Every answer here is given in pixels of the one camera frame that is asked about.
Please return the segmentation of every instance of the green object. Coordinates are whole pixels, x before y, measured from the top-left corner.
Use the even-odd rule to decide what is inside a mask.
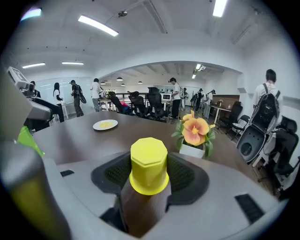
[[[18,136],[18,142],[19,142],[20,144],[25,145],[25,146],[32,147],[35,151],[37,151],[37,153],[38,153],[41,157],[43,157],[44,154],[45,154],[43,151],[41,151],[41,150],[38,148],[36,142],[34,141],[32,135],[30,134],[30,131],[29,131],[28,127],[26,127],[26,126],[23,126],[23,127],[22,127],[22,129],[21,129],[21,131],[20,131],[20,134],[19,134],[19,136]]]

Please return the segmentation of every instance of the long black hair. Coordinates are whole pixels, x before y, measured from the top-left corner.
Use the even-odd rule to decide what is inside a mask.
[[[56,82],[56,83],[54,84],[53,96],[54,96],[55,90],[58,90],[58,92],[59,92],[59,94],[60,94],[60,84],[59,84],[58,82]]]

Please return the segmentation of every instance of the office chair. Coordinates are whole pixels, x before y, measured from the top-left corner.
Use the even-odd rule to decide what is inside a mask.
[[[148,114],[148,108],[146,108],[144,103],[144,98],[142,96],[128,96],[129,100],[134,106],[134,112],[137,116],[141,118],[146,118],[146,115]]]
[[[249,119],[250,119],[249,116],[243,115],[243,116],[241,116],[241,117],[238,119],[238,122],[237,122],[237,123],[234,122],[234,123],[231,124],[231,129],[232,129],[232,128],[236,129],[236,135],[235,135],[231,140],[233,140],[234,138],[236,138],[237,135],[238,135],[241,131],[245,131],[245,128],[246,128],[247,124],[249,123]],[[240,120],[243,120],[243,121],[246,122],[245,126],[242,127],[242,126],[239,124],[239,121],[240,121]]]
[[[150,104],[150,115],[153,117],[156,121],[163,121],[161,118],[167,116],[167,111],[164,111],[163,104],[161,103],[161,95],[158,91],[158,88],[155,87],[149,87],[149,93],[147,93],[147,99]]]
[[[299,138],[295,134],[297,131],[297,124],[294,120],[286,118],[283,116],[282,123],[278,126],[281,127],[280,130],[276,132],[276,143],[272,152],[269,154],[268,164],[265,166],[266,171],[271,173],[271,182],[273,187],[273,193],[275,193],[274,186],[277,184],[277,177],[275,174],[279,174],[285,177],[288,177],[297,167],[300,162],[298,158],[297,164],[292,167],[290,165],[290,159],[293,155],[293,152],[298,144]],[[279,153],[277,162],[275,163],[274,158]],[[269,177],[260,178],[258,182],[262,182],[264,179]]]
[[[241,104],[241,102],[238,102],[238,101],[235,102],[233,104],[233,106],[232,106],[232,109],[231,109],[231,112],[230,112],[228,118],[222,117],[222,118],[219,119],[223,124],[225,124],[225,126],[219,126],[219,127],[225,127],[225,128],[227,128],[226,134],[228,134],[228,132],[230,131],[231,125],[233,123],[237,123],[238,122],[239,114],[243,110],[243,107],[240,104]]]

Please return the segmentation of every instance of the yellow cup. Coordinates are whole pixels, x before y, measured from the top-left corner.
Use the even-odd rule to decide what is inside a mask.
[[[131,146],[130,184],[140,194],[154,195],[167,186],[167,149],[162,141],[141,138]]]

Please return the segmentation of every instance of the ceiling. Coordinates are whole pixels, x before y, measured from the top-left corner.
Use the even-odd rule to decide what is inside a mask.
[[[91,68],[105,58],[104,49],[142,34],[167,34],[182,29],[202,32],[212,38],[230,41],[245,48],[266,31],[274,21],[250,0],[229,0],[223,17],[212,16],[215,0],[48,0],[37,4],[42,15],[20,22],[7,52],[16,65],[36,62],[79,61]],[[127,10],[128,15],[118,17]],[[112,38],[96,28],[78,22],[86,15],[119,32]],[[161,64],[128,69],[132,75],[152,71],[166,72]],[[170,71],[177,73],[174,66]],[[179,70],[190,72],[189,64]]]
[[[101,81],[115,80],[117,77],[122,77],[123,79],[139,77],[143,75],[166,75],[171,74],[175,78],[177,75],[185,76],[188,79],[192,78],[193,70],[195,69],[198,62],[191,61],[174,61],[174,62],[158,62],[147,64],[138,67],[127,68],[108,76],[101,78]],[[222,66],[216,66],[212,64],[201,63],[205,66],[205,69],[197,72],[195,79],[205,79],[205,77],[221,74],[224,72],[225,68]]]

